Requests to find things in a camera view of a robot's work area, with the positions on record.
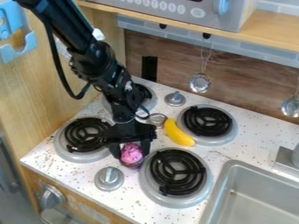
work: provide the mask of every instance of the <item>yellow banana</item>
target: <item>yellow banana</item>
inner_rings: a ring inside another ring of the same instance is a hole
[[[193,146],[195,144],[194,139],[184,133],[177,125],[176,121],[172,118],[169,118],[164,123],[164,129],[167,136],[176,144],[183,146]]]

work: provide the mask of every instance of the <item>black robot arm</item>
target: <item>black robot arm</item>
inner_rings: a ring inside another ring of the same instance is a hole
[[[126,68],[115,59],[114,51],[93,36],[88,23],[73,0],[15,0],[32,11],[44,24],[48,34],[57,72],[66,91],[74,99],[81,99],[93,85],[100,88],[111,105],[115,126],[103,134],[103,141],[115,158],[120,158],[120,144],[140,142],[143,155],[150,152],[150,142],[156,138],[156,127],[138,122],[136,111],[145,100]],[[60,64],[53,33],[72,54],[70,67],[87,82],[75,95],[68,86]]]

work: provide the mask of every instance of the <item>pink ball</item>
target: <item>pink ball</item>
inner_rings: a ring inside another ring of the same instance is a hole
[[[143,151],[139,145],[135,143],[126,143],[122,147],[122,162],[134,164],[143,159]]]

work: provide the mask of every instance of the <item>speckled countertop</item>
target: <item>speckled countertop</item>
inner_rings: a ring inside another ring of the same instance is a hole
[[[152,112],[161,112],[176,118],[179,112],[195,104],[210,104],[225,109],[235,117],[239,125],[238,136],[228,144],[218,147],[186,148],[198,153],[210,166],[215,184],[222,165],[237,159],[271,171],[280,146],[294,149],[299,142],[299,126],[273,117],[237,108],[219,101],[181,91],[187,103],[181,108],[173,108],[164,103],[163,98],[175,91],[174,88],[136,78],[136,82],[146,84],[158,95],[158,103]],[[76,117],[101,116],[111,119],[111,115],[101,106],[101,97],[88,104]],[[207,199],[197,206],[186,209],[170,209],[159,206],[147,198],[138,185],[138,171],[124,168],[111,155],[99,162],[74,164],[60,158],[53,146],[53,133],[45,141],[21,159],[22,165],[57,182],[67,189],[105,207],[133,223],[171,224],[198,223],[205,209]],[[180,147],[173,143],[162,130],[152,143],[151,151],[165,147]],[[103,167],[115,166],[125,175],[123,186],[114,192],[102,192],[94,185],[94,176]]]

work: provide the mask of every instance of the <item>sink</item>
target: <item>sink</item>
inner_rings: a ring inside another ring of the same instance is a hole
[[[299,183],[240,161],[227,162],[199,224],[298,224]]]

